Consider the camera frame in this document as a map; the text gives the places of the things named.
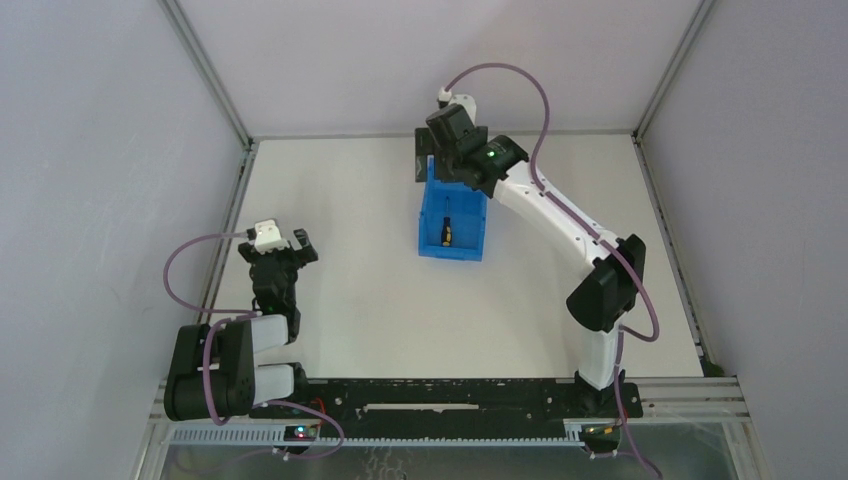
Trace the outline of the black yellow screwdriver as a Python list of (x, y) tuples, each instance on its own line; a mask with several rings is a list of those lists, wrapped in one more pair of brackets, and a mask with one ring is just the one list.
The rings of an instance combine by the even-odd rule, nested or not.
[(450, 247), (452, 245), (452, 227), (451, 227), (450, 198), (449, 197), (445, 197), (444, 216), (443, 216), (443, 221), (442, 221), (440, 241), (441, 241), (441, 245), (443, 247)]

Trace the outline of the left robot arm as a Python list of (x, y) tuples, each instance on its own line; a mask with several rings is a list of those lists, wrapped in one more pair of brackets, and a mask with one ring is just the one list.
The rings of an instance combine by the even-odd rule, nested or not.
[(255, 357), (297, 340), (296, 282), (300, 269), (317, 261), (318, 253), (305, 230), (295, 230), (298, 244), (293, 246), (271, 221), (238, 237), (237, 251), (249, 266), (251, 306), (219, 309), (216, 323), (179, 329), (163, 400), (172, 421), (210, 419), (222, 425), (257, 405), (306, 392), (300, 363), (261, 366)]

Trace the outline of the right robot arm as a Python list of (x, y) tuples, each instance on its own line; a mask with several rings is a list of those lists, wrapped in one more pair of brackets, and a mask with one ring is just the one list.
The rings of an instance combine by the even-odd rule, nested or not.
[(633, 309), (643, 278), (646, 246), (635, 234), (621, 238), (599, 225), (547, 179), (531, 169), (529, 154), (505, 135), (490, 136), (468, 110), (442, 101), (416, 131), (418, 152), (430, 156), (438, 180), (460, 183), (526, 220), (563, 255), (579, 282), (566, 297), (582, 327), (575, 383), (586, 408), (614, 400), (622, 377), (615, 358), (621, 317)]

